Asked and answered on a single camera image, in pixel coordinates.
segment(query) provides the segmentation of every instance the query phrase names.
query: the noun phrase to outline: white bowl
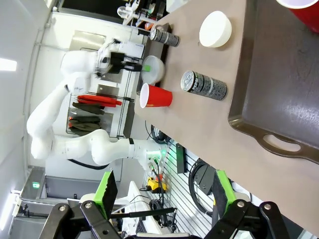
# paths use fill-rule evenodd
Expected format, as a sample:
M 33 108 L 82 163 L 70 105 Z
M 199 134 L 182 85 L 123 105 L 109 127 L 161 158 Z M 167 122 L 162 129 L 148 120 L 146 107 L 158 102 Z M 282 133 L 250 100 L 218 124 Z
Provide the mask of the white bowl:
M 229 40 L 231 30 L 227 16 L 221 11 L 214 11 L 202 23 L 199 41 L 205 47 L 220 47 Z
M 150 85 L 153 85 L 164 77 L 165 73 L 165 66 L 164 63 L 157 58 L 156 56 L 148 56 L 143 61 L 143 68 L 145 65 L 148 65 L 151 67 L 150 71 L 141 71 L 142 80 L 144 83 L 148 83 Z

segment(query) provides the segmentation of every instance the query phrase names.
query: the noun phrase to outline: black hose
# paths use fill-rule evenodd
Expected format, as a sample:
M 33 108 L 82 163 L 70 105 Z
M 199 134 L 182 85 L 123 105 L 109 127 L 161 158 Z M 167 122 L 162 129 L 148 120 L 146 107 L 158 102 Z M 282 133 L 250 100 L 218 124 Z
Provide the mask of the black hose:
M 195 205 L 198 207 L 198 209 L 202 212 L 205 213 L 207 215 L 209 215 L 210 217 L 212 217 L 212 212 L 208 211 L 206 208 L 204 208 L 204 206 L 199 202 L 198 197 L 196 196 L 195 193 L 195 188 L 194 188 L 194 179 L 195 179 L 195 175 L 197 173 L 197 171 L 202 167 L 207 165 L 204 161 L 202 161 L 201 159 L 197 160 L 193 166 L 190 169 L 190 173 L 189 173 L 189 178 L 188 178 L 188 186 L 189 186 L 189 192 L 190 192 L 190 196 L 193 199 Z
M 155 176 L 158 178 L 159 180 L 159 186 L 160 186 L 160 192 L 161 192 L 161 205 L 162 207 L 164 206 L 164 188 L 163 188 L 163 185 L 161 183 L 161 179 L 159 177 L 159 175 L 155 172 L 155 170 L 153 170 Z
M 107 166 L 109 166 L 109 164 L 107 165 L 102 165 L 102 166 L 95 166 L 95 165 L 90 165 L 90 164 L 86 164 L 86 163 L 82 163 L 82 162 L 79 162 L 75 159 L 68 159 L 70 162 L 72 163 L 75 163 L 77 165 L 80 165 L 82 167 L 85 167 L 85 168 L 90 168 L 90 169 L 94 169 L 94 170 L 102 170 L 102 169 L 105 169 Z

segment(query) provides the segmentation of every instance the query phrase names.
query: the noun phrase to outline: green light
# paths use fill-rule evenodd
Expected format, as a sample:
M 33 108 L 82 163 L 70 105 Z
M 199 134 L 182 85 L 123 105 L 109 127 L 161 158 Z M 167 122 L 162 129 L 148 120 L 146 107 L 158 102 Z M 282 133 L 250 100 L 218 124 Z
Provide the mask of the green light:
M 32 182 L 33 188 L 39 188 L 40 184 L 38 182 Z

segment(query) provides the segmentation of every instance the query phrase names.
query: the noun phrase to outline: black can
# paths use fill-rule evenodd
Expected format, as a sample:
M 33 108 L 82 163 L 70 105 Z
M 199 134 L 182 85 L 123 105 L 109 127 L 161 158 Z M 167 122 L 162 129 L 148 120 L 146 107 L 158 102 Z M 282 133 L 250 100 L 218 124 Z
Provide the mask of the black can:
M 179 36 L 175 36 L 167 31 L 154 28 L 150 33 L 150 39 L 165 45 L 177 47 L 179 45 Z
M 180 82 L 182 90 L 215 100 L 222 100 L 227 93 L 224 82 L 199 74 L 194 71 L 186 71 Z

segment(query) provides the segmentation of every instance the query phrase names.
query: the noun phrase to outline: red solo cup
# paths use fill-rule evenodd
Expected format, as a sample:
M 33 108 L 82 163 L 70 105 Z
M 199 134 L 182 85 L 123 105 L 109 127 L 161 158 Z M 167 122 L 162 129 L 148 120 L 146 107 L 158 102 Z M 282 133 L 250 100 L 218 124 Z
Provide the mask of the red solo cup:
M 140 93 L 140 106 L 164 107 L 170 106 L 173 95 L 170 91 L 144 83 Z
M 319 0 L 277 0 L 299 18 L 310 30 L 319 33 Z

